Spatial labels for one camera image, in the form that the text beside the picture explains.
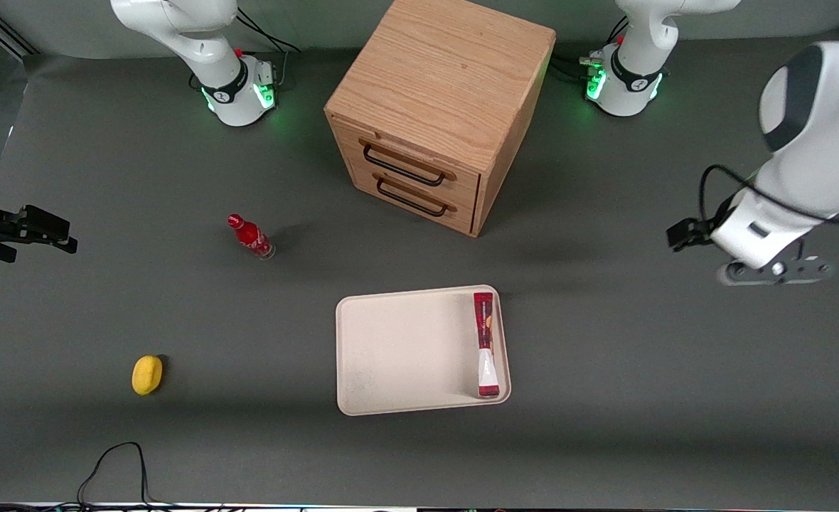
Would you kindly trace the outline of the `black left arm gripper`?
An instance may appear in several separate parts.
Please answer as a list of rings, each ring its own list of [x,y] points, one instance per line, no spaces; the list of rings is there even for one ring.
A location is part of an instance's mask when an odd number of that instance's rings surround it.
[[[715,227],[713,218],[683,218],[666,230],[668,247],[673,252],[682,252],[687,247],[712,245],[711,234]]]

